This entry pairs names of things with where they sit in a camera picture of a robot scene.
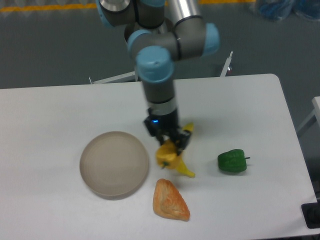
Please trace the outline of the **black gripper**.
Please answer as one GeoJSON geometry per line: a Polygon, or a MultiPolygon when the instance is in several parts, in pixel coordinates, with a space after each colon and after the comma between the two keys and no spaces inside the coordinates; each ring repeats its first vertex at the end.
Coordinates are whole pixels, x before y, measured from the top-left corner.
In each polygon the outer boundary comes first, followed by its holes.
{"type": "Polygon", "coordinates": [[[144,120],[144,125],[151,137],[155,137],[162,146],[165,142],[164,135],[168,136],[175,146],[177,154],[181,154],[188,146],[191,136],[191,128],[180,128],[178,109],[169,114],[155,115],[149,107],[148,117],[144,120]]]}

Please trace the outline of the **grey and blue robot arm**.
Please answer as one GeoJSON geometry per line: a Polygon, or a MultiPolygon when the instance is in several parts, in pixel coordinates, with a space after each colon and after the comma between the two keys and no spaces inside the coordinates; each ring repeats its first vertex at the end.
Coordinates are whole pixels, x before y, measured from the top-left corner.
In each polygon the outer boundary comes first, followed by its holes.
{"type": "Polygon", "coordinates": [[[181,154],[192,132],[179,125],[175,62],[214,54],[217,27],[204,21],[195,0],[98,0],[96,6],[105,26],[125,26],[128,55],[148,104],[149,134],[161,145],[169,138],[181,154]]]}

